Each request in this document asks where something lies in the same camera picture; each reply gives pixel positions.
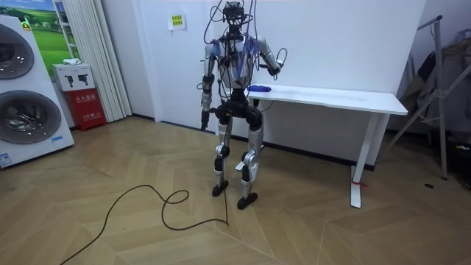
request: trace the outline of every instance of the herringbone wood floor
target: herringbone wood floor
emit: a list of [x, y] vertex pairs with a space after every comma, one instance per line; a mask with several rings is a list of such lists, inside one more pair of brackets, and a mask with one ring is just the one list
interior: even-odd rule
[[[0, 264], [59, 264], [100, 230], [128, 188], [190, 199], [166, 208], [172, 226], [224, 218], [212, 198], [217, 137], [128, 118], [74, 132], [73, 148], [0, 172]], [[471, 264], [471, 193], [441, 181], [427, 150], [403, 140], [366, 172], [363, 208], [349, 206], [348, 166], [266, 148], [254, 190], [236, 208], [245, 143], [232, 141], [230, 226], [167, 230], [150, 190], [126, 195], [103, 236], [68, 264]], [[424, 187], [435, 185], [435, 189]]]

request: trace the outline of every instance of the red box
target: red box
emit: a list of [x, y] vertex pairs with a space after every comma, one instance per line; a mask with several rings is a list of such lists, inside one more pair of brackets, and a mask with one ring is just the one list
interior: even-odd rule
[[77, 129], [88, 130], [106, 124], [96, 88], [64, 92]]

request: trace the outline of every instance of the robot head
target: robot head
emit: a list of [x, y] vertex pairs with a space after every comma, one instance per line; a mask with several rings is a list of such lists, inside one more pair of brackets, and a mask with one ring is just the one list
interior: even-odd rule
[[246, 16], [244, 8], [240, 2], [228, 1], [222, 10], [223, 21], [226, 20], [229, 25], [242, 25]]

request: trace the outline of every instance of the green field poster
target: green field poster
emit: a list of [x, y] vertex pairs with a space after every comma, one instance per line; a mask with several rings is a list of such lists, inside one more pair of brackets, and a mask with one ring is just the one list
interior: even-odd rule
[[[47, 71], [52, 75], [53, 63], [62, 63], [63, 59], [71, 57], [52, 0], [2, 0], [1, 2], [7, 8], [8, 15], [28, 20]], [[67, 33], [73, 42], [70, 28], [68, 26], [64, 28], [68, 30]]]

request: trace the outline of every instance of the table top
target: table top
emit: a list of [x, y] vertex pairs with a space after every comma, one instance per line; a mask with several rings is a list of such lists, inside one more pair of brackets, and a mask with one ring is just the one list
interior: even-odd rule
[[249, 98], [296, 102], [345, 110], [407, 115], [406, 108], [391, 93], [351, 91], [333, 88], [305, 88], [288, 85], [264, 85], [270, 92], [251, 91]]

